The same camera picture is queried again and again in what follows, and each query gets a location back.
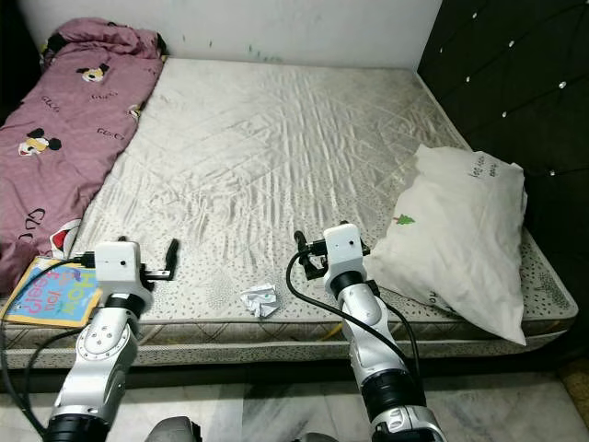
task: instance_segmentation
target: marble floor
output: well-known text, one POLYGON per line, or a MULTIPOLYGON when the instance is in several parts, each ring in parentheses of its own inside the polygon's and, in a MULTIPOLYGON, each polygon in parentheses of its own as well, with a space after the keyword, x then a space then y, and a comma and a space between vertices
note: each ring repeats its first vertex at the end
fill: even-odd
MULTIPOLYGON (((430 378, 425 387, 449 442, 589 440, 555 375, 430 378)), ((33 395, 40 419, 47 419, 53 398, 33 395)), ((205 442, 288 442, 307 432, 340 442, 370 440, 362 398, 351 382, 129 390, 108 440, 143 441, 159 420, 173 415, 201 425, 205 442)), ((0 440, 39 440, 6 395, 0 395, 0 440)))

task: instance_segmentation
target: wall stain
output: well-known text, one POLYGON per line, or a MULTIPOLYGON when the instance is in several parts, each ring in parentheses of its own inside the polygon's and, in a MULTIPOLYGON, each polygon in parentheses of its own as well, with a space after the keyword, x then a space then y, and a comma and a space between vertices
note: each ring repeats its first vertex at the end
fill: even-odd
POLYGON ((265 53, 264 51, 258 51, 258 49, 254 48, 251 44, 248 46, 249 55, 252 58, 255 58, 258 61, 265 62, 265 63, 282 63, 282 57, 278 55, 271 55, 265 53))

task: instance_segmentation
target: tufted headboard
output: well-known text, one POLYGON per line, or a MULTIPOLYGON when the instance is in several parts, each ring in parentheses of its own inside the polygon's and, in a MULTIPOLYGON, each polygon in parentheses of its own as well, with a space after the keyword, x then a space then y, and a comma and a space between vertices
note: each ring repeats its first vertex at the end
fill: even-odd
POLYGON ((419 73, 474 150, 524 168, 526 225, 587 325, 589 0, 444 0, 419 73))

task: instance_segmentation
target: mattress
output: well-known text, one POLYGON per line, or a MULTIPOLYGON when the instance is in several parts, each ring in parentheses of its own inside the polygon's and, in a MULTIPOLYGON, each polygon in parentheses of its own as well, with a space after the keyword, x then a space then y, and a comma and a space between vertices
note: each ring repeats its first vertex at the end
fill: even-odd
MULTIPOLYGON (((420 143, 469 149, 419 77, 406 70, 343 69, 168 59, 139 129, 88 207, 74 251, 126 235, 149 268, 180 241, 172 282, 156 284, 142 316, 138 365, 346 357, 338 318, 286 288, 293 234, 318 239, 341 220, 374 246, 410 183, 420 143), (279 309, 254 318, 239 293, 276 285, 279 309)), ((526 347, 433 307, 383 290, 413 324, 423 357, 534 350, 572 324, 577 307, 532 237, 521 269, 526 347)), ((294 284, 335 305, 320 280, 294 284)), ((409 351, 398 321, 390 328, 409 351)), ((9 327, 22 366, 55 331, 9 327)), ((73 341, 39 366, 70 366, 73 341)))

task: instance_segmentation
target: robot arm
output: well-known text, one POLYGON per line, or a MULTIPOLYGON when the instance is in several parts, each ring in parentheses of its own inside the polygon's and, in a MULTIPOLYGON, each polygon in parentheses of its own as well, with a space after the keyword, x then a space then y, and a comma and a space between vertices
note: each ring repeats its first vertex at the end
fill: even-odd
MULTIPOLYGON (((395 344, 388 330, 387 308, 366 282, 363 255, 367 250, 358 227, 342 224, 329 228, 324 232, 324 242, 305 246, 302 233, 297 232, 295 238, 299 250, 307 247, 311 254, 327 255, 327 271, 315 271, 313 276, 324 273, 325 289, 336 297, 340 309, 395 344)), ((425 406, 421 386, 403 360, 347 320, 343 321, 343 333, 350 342, 352 369, 373 427, 372 440, 445 442, 433 413, 425 406)))
MULTIPOLYGON (((172 241, 173 255, 177 246, 172 241)), ((77 339, 75 363, 53 405, 45 442, 106 439, 137 356, 138 320, 154 301, 148 280, 168 279, 173 273, 173 268, 146 272, 134 242, 101 243, 94 261, 104 308, 77 339)))

